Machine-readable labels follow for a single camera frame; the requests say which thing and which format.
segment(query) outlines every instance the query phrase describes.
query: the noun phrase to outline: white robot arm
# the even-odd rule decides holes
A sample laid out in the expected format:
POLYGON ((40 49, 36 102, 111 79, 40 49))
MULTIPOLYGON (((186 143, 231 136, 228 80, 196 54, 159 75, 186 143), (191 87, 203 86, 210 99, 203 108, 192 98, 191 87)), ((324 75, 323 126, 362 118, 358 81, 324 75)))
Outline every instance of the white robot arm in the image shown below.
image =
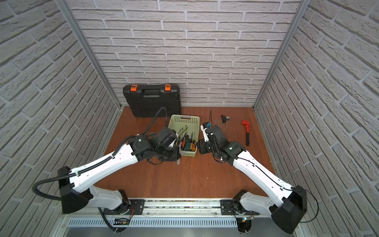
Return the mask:
MULTIPOLYGON (((242 190, 233 199, 235 211, 255 211, 271 216, 282 230, 292 233, 306 213, 305 190, 300 186, 294 188, 275 176, 241 144, 229 142, 218 126, 210 127, 208 124, 201 125, 204 140, 197 143, 200 153, 212 152, 215 160, 217 158, 239 169, 269 196, 257 196, 242 190)), ((165 161, 175 161, 180 158, 179 142, 177 134, 167 127, 151 139, 144 134, 133 136, 125 139, 113 153, 91 163, 73 169, 62 167, 58 170, 57 178, 35 183, 33 191, 45 198, 61 200, 63 213, 72 213, 84 207, 105 207, 124 213, 130 203, 123 190, 109 191, 93 185, 123 167, 154 156, 165 161), (47 195, 37 188, 52 181, 59 181, 60 197, 47 195)))

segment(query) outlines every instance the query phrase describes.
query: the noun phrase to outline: black cable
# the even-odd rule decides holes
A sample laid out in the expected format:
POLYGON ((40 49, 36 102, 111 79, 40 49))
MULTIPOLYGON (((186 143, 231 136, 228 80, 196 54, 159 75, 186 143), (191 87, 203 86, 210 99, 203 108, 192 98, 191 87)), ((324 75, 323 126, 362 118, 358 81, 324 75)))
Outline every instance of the black cable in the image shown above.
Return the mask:
POLYGON ((128 136, 127 138, 125 138, 119 145, 118 147, 116 148, 116 150, 112 153, 112 156, 108 156, 107 158, 105 158, 104 160, 100 161, 99 163, 97 164, 94 164, 88 168, 85 168, 83 170, 80 170, 78 171, 78 173, 72 173, 72 174, 66 174, 64 176, 61 176, 61 177, 54 177, 54 178, 49 178, 49 179, 44 179, 44 180, 40 180, 40 181, 37 181, 36 183, 33 184, 33 186, 31 187, 31 190, 33 191, 33 193, 35 193, 36 195, 38 196, 41 196, 43 198, 47 198, 47 199, 52 199, 52 200, 61 200, 60 197, 58 196, 53 196, 53 195, 49 195, 47 193, 44 193, 44 192, 41 192, 39 189, 38 189, 38 186, 42 185, 42 184, 45 184, 45 183, 50 183, 50 182, 54 182, 54 181, 59 181, 59 180, 62 180, 62 179, 67 179, 67 178, 71 178, 71 177, 74 177, 76 175, 81 175, 85 172, 88 172, 102 164, 104 164, 105 162, 111 160, 116 154, 117 152, 120 150, 121 146, 123 146, 125 144, 125 142, 131 138, 133 138, 135 136, 128 136))
POLYGON ((317 199, 316 199, 316 197, 309 191, 309 190, 307 190, 307 189, 304 189, 304 190, 293 190, 293 189, 287 189, 287 188, 284 188, 284 187, 282 187, 281 185, 279 185, 277 182, 275 182, 270 176, 268 176, 261 168, 259 168, 258 166, 256 166, 253 162, 251 162, 250 160, 246 160, 246 159, 244 159, 244 158, 238 158, 238 159, 242 159, 242 160, 245 160, 245 161, 247 161, 247 162, 250 162, 250 163, 252 163, 255 167, 257 167, 264 175, 266 175, 271 181, 273 181, 276 185, 278 185, 281 189, 284 189, 284 190, 287 190, 287 191, 293 191, 293 192, 300 192, 300 191, 306 191, 306 192, 308 192, 309 194, 311 194, 311 196, 315 199, 315 201, 316 201, 316 204, 317 204, 317 211, 316 211, 316 214, 315 214, 315 216, 312 218, 312 219, 310 219, 309 221, 300 221, 299 223, 308 223, 308 222, 311 222, 311 221, 313 221, 314 219, 316 219, 316 217, 317 217, 317 215, 318 215, 318 212, 319 212, 319 206, 318 206, 318 202, 317 202, 317 199))
POLYGON ((212 127, 212 110, 209 112, 209 127, 212 127))
POLYGON ((226 162, 226 161, 224 161, 224 162, 222 162, 222 161, 218 161, 217 159, 220 160, 220 158, 216 157, 214 153, 212 154, 212 156, 213 156, 213 159, 214 159, 217 163, 224 164, 224 163, 226 162))
POLYGON ((150 159, 147 159, 147 162, 149 162, 150 164, 153 164, 153 165, 160 165, 163 163, 163 160, 160 163, 154 163, 154 162, 151 162, 150 159))
POLYGON ((157 119, 158 117, 158 114, 160 111, 164 110, 166 112, 166 123, 165 123, 165 126, 167 127, 167 109, 166 107, 161 107, 157 113, 154 115, 154 118, 153 120, 151 121, 151 123, 149 124, 149 126, 147 127, 147 129, 142 133, 143 135, 145 135, 145 133, 151 128, 151 126, 153 125, 153 123, 155 122, 155 120, 157 119))
POLYGON ((236 219, 236 223, 241 223, 241 222, 243 222, 243 217, 239 217, 239 218, 241 218, 241 220, 240 221, 238 221, 237 220, 237 217, 236 217, 236 210, 234 209, 234 208, 232 208, 232 212, 233 212, 233 215, 234 215, 234 218, 236 219))
POLYGON ((100 212, 100 215, 101 217, 103 218, 103 221, 105 222, 105 224, 113 231, 113 232, 117 232, 117 233, 120 233, 121 231, 125 230, 125 229, 122 229, 122 230, 119 230, 119 228, 114 228, 109 222, 108 220, 105 218, 105 215, 103 213, 103 210, 101 208, 97 208, 100 212))

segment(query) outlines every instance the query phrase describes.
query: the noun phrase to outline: white brick wall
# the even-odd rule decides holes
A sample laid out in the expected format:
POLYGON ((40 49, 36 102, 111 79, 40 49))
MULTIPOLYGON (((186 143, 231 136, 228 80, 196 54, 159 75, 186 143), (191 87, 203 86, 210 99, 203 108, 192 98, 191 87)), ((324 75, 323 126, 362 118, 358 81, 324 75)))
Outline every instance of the white brick wall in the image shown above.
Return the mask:
POLYGON ((275 171, 320 204, 314 236, 379 236, 378 9, 312 0, 257 105, 275 171))
MULTIPOLYGON (((178 83, 182 105, 251 106, 258 90, 238 100, 225 90, 215 100, 210 89, 215 83, 262 85, 300 1, 68 2, 117 88, 178 83), (189 83, 208 91, 190 96, 189 83)), ((115 92, 126 104, 122 91, 115 92)))
POLYGON ((54 1, 0 2, 0 42, 0 236, 48 236, 31 185, 92 160, 116 107, 54 1))

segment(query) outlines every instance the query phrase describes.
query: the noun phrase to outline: wooden floor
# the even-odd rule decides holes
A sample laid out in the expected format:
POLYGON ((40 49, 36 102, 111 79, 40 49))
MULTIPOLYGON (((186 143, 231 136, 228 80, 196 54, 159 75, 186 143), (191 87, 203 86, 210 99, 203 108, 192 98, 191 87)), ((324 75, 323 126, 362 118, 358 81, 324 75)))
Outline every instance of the wooden floor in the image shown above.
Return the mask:
MULTIPOLYGON (((247 149, 274 172, 252 108, 183 107, 182 113, 199 116, 202 124, 208 121, 211 109, 213 124, 222 128, 229 141, 237 140, 244 146, 246 133, 241 120, 249 120, 250 146, 247 149), (230 116, 230 121, 223 124, 221 114, 230 116)), ((125 137, 144 131, 151 120, 135 118, 130 108, 125 107, 105 154, 114 151, 125 137)), ((164 118, 158 118, 149 132, 158 132, 163 126, 164 118)), ((132 198, 232 198, 241 189, 267 196, 241 171, 228 163, 217 163, 210 153, 201 155, 199 152, 196 157, 182 157, 179 165, 176 162, 152 165, 144 160, 118 170, 95 185, 109 190, 124 189, 132 198)))

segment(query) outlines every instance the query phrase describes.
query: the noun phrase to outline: light green basket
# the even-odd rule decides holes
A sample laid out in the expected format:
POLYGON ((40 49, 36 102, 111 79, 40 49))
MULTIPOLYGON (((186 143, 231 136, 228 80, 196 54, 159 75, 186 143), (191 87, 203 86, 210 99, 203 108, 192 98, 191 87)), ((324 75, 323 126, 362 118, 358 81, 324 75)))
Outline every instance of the light green basket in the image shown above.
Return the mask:
MULTIPOLYGON (((193 132, 192 139, 196 139, 196 142, 199 139, 199 129, 200 129, 200 118, 198 116, 190 116, 190 115, 171 115, 170 123, 168 125, 169 129, 175 130, 177 133, 181 128, 185 128, 187 125, 188 129, 185 133, 191 138, 191 133, 193 132)), ((182 156, 190 156, 194 157, 197 152, 196 151, 182 151, 180 150, 180 154, 182 156)))

